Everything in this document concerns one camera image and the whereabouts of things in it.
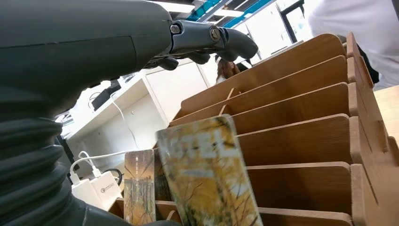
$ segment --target person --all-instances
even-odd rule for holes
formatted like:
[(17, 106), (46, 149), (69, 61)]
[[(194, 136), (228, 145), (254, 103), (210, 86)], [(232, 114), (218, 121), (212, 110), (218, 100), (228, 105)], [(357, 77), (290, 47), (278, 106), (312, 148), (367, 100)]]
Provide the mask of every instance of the person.
[(223, 60), (220, 56), (216, 55), (215, 61), (217, 64), (217, 77), (216, 84), (233, 77), (240, 73), (237, 65), (234, 62)]
[(374, 90), (399, 85), (399, 20), (391, 0), (306, 0), (305, 18), (313, 36), (353, 32), (379, 72)]

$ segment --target wooden organizer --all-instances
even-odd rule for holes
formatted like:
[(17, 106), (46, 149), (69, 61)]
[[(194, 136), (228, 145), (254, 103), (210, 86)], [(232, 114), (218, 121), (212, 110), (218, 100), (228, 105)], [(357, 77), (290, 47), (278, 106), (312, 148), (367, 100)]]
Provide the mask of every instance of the wooden organizer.
[[(372, 87), (353, 34), (346, 52), (324, 34), (184, 100), (170, 126), (231, 115), (264, 225), (393, 226), (399, 150)], [(158, 169), (157, 218), (181, 222)]]

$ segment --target white charging cable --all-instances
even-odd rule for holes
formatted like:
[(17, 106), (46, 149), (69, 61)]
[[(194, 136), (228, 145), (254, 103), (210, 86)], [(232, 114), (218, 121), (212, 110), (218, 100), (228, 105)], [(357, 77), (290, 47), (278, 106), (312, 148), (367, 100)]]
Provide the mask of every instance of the white charging cable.
[[(82, 154), (85, 154), (86, 157), (90, 158), (90, 156), (88, 155), (87, 152), (81, 151), (81, 152), (78, 154), (78, 157), (79, 157), (80, 159), (84, 158), (84, 157), (82, 157)], [(91, 165), (91, 168), (93, 169), (92, 172), (93, 172), (93, 174), (94, 174), (94, 176), (95, 176), (96, 178), (98, 178), (98, 177), (101, 176), (100, 170), (97, 169), (97, 167), (94, 165), (94, 163), (93, 163), (93, 161), (91, 161), (91, 159), (86, 159), (85, 162), (87, 162), (89, 165)]]
[(122, 119), (123, 119), (123, 121), (125, 122), (125, 124), (126, 124), (126, 126), (127, 126), (127, 128), (129, 129), (129, 131), (130, 131), (130, 133), (132, 134), (132, 137), (133, 137), (133, 141), (134, 141), (134, 143), (135, 143), (135, 145), (136, 145), (136, 147), (138, 148), (138, 146), (137, 146), (137, 142), (136, 142), (136, 137), (135, 137), (135, 135), (133, 134), (133, 131), (130, 129), (130, 127), (129, 127), (129, 125), (128, 125), (128, 123), (126, 122), (126, 120), (125, 120), (125, 116), (123, 115), (123, 112), (122, 112), (122, 110), (116, 105), (116, 103), (113, 101), (113, 95), (115, 95), (116, 94), (116, 92), (115, 93), (112, 93), (111, 95), (110, 95), (110, 99), (111, 99), (111, 101), (112, 101), (112, 103), (113, 103), (113, 105), (115, 105), (115, 107), (119, 110), (119, 112), (120, 112), (120, 114), (122, 115)]
[(69, 178), (71, 179), (71, 181), (74, 185), (78, 185), (80, 183), (79, 176), (78, 176), (78, 174), (76, 174), (73, 171), (73, 167), (75, 167), (75, 165), (81, 161), (86, 161), (86, 160), (91, 160), (91, 159), (101, 159), (101, 158), (106, 158), (106, 157), (110, 157), (110, 156), (114, 156), (114, 155), (118, 155), (118, 154), (125, 154), (128, 152), (132, 152), (132, 151), (115, 152), (115, 153), (111, 153), (111, 154), (104, 154), (104, 155), (99, 155), (99, 156), (92, 156), (92, 157), (78, 159), (74, 163), (72, 163), (71, 168), (69, 169), (70, 174), (71, 174), (71, 176)]

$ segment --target joint screw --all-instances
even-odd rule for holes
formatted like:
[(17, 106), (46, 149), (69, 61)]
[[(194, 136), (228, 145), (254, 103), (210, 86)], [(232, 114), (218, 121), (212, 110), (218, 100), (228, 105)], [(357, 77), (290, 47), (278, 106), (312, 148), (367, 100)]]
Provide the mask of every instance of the joint screw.
[(210, 36), (211, 36), (211, 39), (212, 39), (213, 41), (218, 41), (219, 38), (220, 38), (219, 29), (217, 29), (217, 28), (211, 28), (211, 30), (210, 30)]
[(178, 34), (180, 33), (180, 27), (177, 25), (172, 25), (170, 27), (170, 32), (172, 32), (172, 34)]

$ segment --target book cover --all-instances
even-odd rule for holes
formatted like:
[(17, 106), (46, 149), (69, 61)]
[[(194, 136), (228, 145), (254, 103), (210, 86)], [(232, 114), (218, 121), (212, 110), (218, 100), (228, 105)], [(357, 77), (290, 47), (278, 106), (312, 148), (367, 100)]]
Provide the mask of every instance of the book cover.
[(185, 226), (261, 226), (232, 119), (157, 132), (160, 158)]
[(124, 218), (143, 225), (155, 218), (154, 150), (125, 154)]

